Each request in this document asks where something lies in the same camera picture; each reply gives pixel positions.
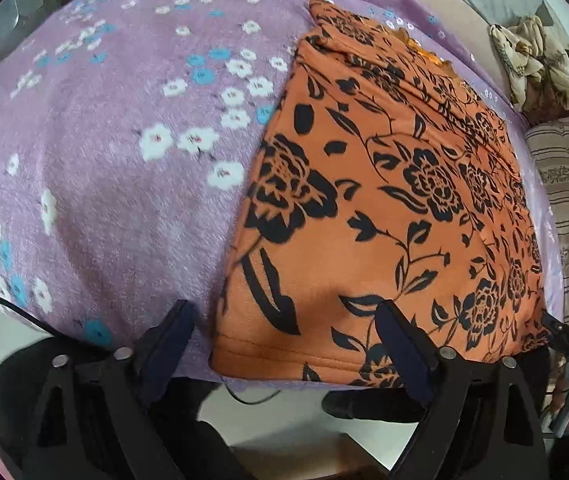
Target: purple blanket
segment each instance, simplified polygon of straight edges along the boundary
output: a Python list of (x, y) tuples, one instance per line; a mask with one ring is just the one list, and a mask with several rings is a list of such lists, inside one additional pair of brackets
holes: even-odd
[[(506, 118), (562, 311), (554, 221), (523, 122), (416, 0), (333, 0), (406, 27)], [(208, 367), (210, 306), (244, 180), (307, 0), (75, 0), (0, 64), (0, 296), (116, 347), (178, 298), (200, 308), (178, 374)]]

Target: orange garment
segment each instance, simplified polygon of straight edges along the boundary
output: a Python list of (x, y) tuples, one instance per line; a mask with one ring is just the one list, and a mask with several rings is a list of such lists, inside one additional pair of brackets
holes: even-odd
[(373, 314), (495, 361), (544, 343), (538, 245), (504, 121), (373, 20), (311, 0), (256, 155), (212, 366), (392, 386)]

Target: metal bolt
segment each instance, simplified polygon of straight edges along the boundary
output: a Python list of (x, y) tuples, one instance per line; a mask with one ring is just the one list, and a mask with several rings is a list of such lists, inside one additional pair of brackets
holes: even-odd
[(453, 348), (450, 346), (444, 346), (440, 348), (440, 355), (445, 359), (455, 359), (455, 356), (458, 354)]
[(69, 363), (69, 356), (62, 354), (53, 358), (53, 368), (62, 368)]
[(128, 346), (123, 346), (116, 350), (114, 353), (114, 357), (118, 361), (124, 361), (133, 355), (133, 350), (131, 350)]
[(507, 355), (506, 357), (502, 358), (502, 364), (507, 368), (515, 368), (518, 365), (516, 360), (512, 358), (510, 355)]

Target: crumpled beige cloth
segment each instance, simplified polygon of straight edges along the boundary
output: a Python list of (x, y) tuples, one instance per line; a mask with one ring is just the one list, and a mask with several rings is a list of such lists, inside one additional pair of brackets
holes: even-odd
[[(524, 16), (516, 27), (491, 25), (489, 34), (509, 75), (515, 110), (552, 106), (549, 94), (569, 110), (567, 51), (553, 32), (545, 30), (538, 16)], [(535, 95), (528, 96), (532, 89)]]

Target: orange floral fabric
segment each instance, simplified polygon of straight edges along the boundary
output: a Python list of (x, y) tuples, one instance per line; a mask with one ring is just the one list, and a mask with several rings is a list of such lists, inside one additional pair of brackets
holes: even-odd
[(398, 385), (373, 315), (492, 362), (544, 343), (538, 245), (504, 121), (450, 67), (311, 0), (251, 173), (212, 366)]

